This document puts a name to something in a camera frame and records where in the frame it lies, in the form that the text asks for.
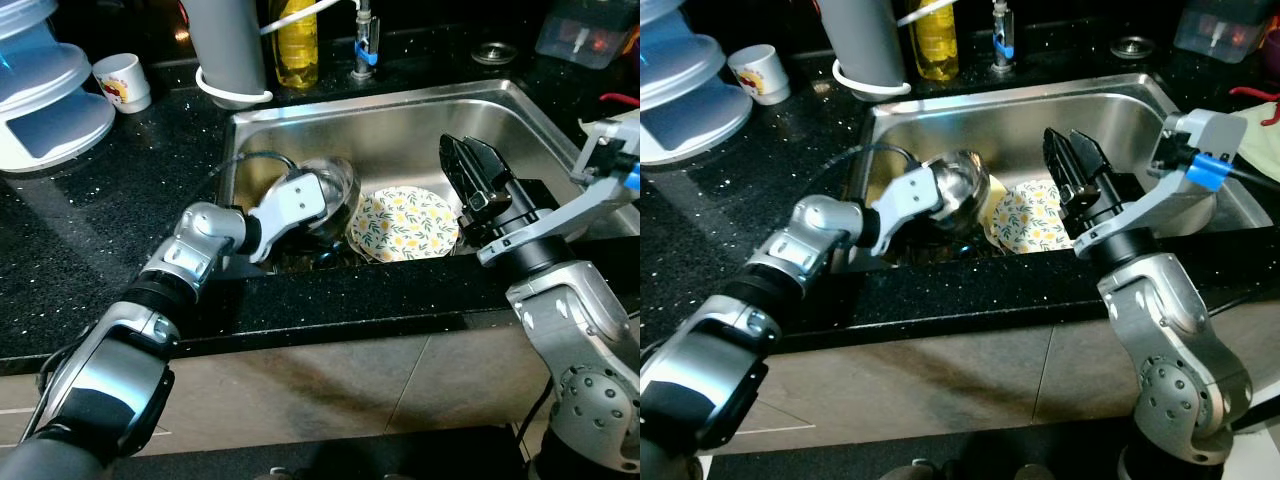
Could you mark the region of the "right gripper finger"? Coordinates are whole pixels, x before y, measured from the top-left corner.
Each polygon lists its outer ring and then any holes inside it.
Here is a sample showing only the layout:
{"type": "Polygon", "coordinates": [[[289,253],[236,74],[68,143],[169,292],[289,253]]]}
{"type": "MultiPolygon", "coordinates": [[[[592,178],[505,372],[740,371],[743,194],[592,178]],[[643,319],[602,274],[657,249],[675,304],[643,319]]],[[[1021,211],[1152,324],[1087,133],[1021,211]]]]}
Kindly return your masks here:
{"type": "Polygon", "coordinates": [[[440,136],[442,170],[463,206],[470,205],[476,191],[468,165],[471,156],[471,148],[462,140],[452,134],[440,136]]]}
{"type": "Polygon", "coordinates": [[[1074,198],[1079,183],[1074,152],[1068,138],[1053,128],[1044,128],[1042,150],[1044,165],[1059,188],[1060,198],[1074,198]]]}
{"type": "Polygon", "coordinates": [[[506,186],[512,175],[497,150],[477,138],[463,138],[462,146],[465,177],[462,196],[470,198],[475,195],[485,195],[486,197],[508,198],[509,193],[506,186]]]}
{"type": "Polygon", "coordinates": [[[1073,189],[1098,189],[1097,177],[1105,164],[1101,147],[1092,137],[1080,131],[1069,131],[1065,142],[1066,186],[1073,189]]]}

